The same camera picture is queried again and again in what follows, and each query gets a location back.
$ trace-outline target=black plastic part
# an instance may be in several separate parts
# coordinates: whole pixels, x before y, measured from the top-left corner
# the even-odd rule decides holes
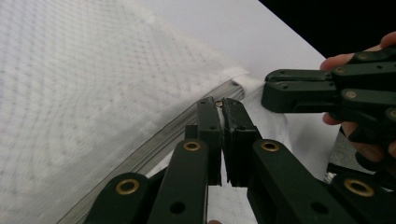
[[[208,146],[179,142],[166,169],[148,224],[206,224]]]
[[[276,70],[264,84],[262,105],[276,113],[319,113],[336,106],[329,74],[315,70]]]
[[[197,134],[198,139],[209,147],[209,185],[221,185],[221,125],[219,113],[213,97],[207,97],[197,102]]]
[[[163,182],[163,177],[166,174],[167,168],[163,168],[160,172],[153,175],[148,179],[148,192],[149,194],[146,196],[146,200],[148,200],[149,207],[147,208],[147,214],[145,220],[147,221],[149,217],[149,212],[151,211],[152,205],[154,204],[155,199],[157,198],[158,191],[160,190],[161,183]]]
[[[373,175],[369,174],[369,173],[364,173],[362,171],[358,171],[358,170],[353,170],[353,169],[349,169],[346,168],[345,166],[340,166],[337,164],[334,164],[332,162],[329,162],[327,164],[327,170],[326,172],[328,173],[332,173],[334,175],[341,175],[341,174],[356,174],[356,175],[360,175],[363,176],[365,178],[371,178],[373,177]]]
[[[356,52],[348,63],[375,63],[396,61],[396,46],[378,51]]]
[[[149,180],[126,173],[111,179],[96,198],[85,224],[145,223],[152,206]]]
[[[375,172],[371,177],[371,180],[385,189],[390,189],[393,194],[396,194],[396,176],[392,175],[388,170],[383,169]]]
[[[198,127],[196,125],[186,125],[184,139],[187,138],[198,138]]]
[[[396,140],[396,117],[392,116],[396,111],[395,107],[385,110],[382,115],[370,115],[369,112],[361,110],[341,108],[334,111],[332,116],[336,115],[340,120],[349,120],[358,123],[356,130],[348,136],[351,142],[378,145],[384,149],[384,159],[380,162],[372,162],[363,157],[359,152],[355,153],[355,158],[359,165],[370,171],[380,171],[396,164],[387,151],[389,144]]]
[[[247,187],[251,145],[260,136],[243,104],[233,99],[222,100],[224,115],[223,152],[227,180],[233,187]]]
[[[349,92],[353,92],[353,98],[347,97]],[[341,105],[349,108],[385,111],[390,107],[396,106],[396,91],[344,89],[341,91],[341,97]]]
[[[329,192],[359,223],[396,223],[396,198],[370,179],[336,175]]]
[[[264,219],[259,223],[357,223],[281,143],[257,140],[251,163],[257,177],[247,197],[256,218]]]
[[[394,91],[396,62],[345,64],[332,69],[337,89]]]

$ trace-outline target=textured fabric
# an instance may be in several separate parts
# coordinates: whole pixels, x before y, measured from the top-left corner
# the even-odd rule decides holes
[[[133,1],[0,3],[0,223],[55,223],[246,71]]]

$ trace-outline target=human hand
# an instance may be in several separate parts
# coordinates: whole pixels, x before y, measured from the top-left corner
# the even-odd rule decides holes
[[[381,39],[381,42],[379,43],[379,45],[369,48],[369,49],[367,49],[367,51],[376,51],[376,50],[384,49],[391,45],[396,45],[396,32],[392,32],[392,33],[385,35]],[[349,54],[340,54],[335,57],[328,58],[320,65],[320,69],[321,70],[330,70],[335,66],[343,65],[343,64],[349,62],[349,60],[352,58],[352,56],[353,56],[353,53],[349,53]],[[346,137],[348,137],[351,133],[353,133],[353,131],[358,126],[358,124],[354,123],[354,122],[346,122],[346,121],[333,119],[330,117],[330,115],[328,113],[326,113],[323,116],[323,121],[330,125],[341,124]],[[356,143],[356,142],[351,142],[351,145],[354,148],[356,148],[359,151],[359,153],[361,155],[363,155],[365,158],[367,158],[369,161],[379,162],[385,156],[384,151],[381,149],[380,146],[367,145],[367,144]],[[396,158],[396,141],[389,144],[388,151],[392,157]]]
[[[209,222],[207,222],[207,224],[221,224],[221,222],[217,220],[210,220]]]

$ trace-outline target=brass screw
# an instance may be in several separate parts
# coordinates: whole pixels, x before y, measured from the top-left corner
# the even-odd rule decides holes
[[[337,68],[335,69],[335,71],[336,71],[337,73],[345,73],[346,69],[345,69],[344,67],[337,67]]]
[[[216,101],[215,106],[218,108],[222,108],[222,101]]]
[[[396,109],[390,111],[390,115],[396,118]]]
[[[278,151],[279,150],[279,145],[275,144],[273,142],[269,142],[269,141],[264,141],[260,144],[260,146],[262,147],[262,149],[265,149],[267,151]]]
[[[358,94],[355,91],[347,91],[346,92],[346,97],[347,98],[353,99],[353,98],[356,98],[357,96],[358,96]]]
[[[195,151],[201,148],[201,145],[197,142],[188,142],[183,145],[184,149],[188,151]]]
[[[122,186],[124,184],[131,183],[133,186],[130,189],[123,189]],[[116,192],[120,195],[132,194],[139,188],[139,181],[135,179],[124,179],[116,186]]]
[[[374,190],[369,185],[357,179],[346,179],[344,186],[362,197],[372,197],[374,195]]]
[[[367,56],[367,54],[365,53],[361,53],[358,55],[358,58],[362,59],[362,60],[366,60],[369,56]]]

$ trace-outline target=finger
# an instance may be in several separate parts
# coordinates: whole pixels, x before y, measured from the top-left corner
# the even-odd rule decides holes
[[[396,141],[390,143],[388,151],[392,157],[396,158]]]
[[[391,45],[396,45],[396,32],[389,33],[382,37],[380,46],[381,48],[386,48]]]
[[[337,124],[342,123],[343,121],[333,119],[329,115],[329,113],[326,113],[326,114],[323,115],[323,122],[325,122],[326,124],[329,124],[329,125],[337,125]]]
[[[396,164],[387,167],[388,172],[396,178]]]
[[[210,220],[207,224],[221,224],[221,222],[217,220]]]
[[[370,47],[369,49],[366,49],[365,51],[378,51],[381,49],[382,49],[382,47],[380,45],[376,45],[374,47]]]
[[[334,57],[330,57],[323,61],[320,65],[320,70],[330,70],[335,66],[343,65],[352,59],[353,53],[350,54],[339,54]]]
[[[358,124],[353,122],[343,122],[342,127],[346,137],[349,137],[356,130]],[[378,162],[384,158],[384,151],[380,146],[357,142],[350,142],[350,144],[369,161]]]

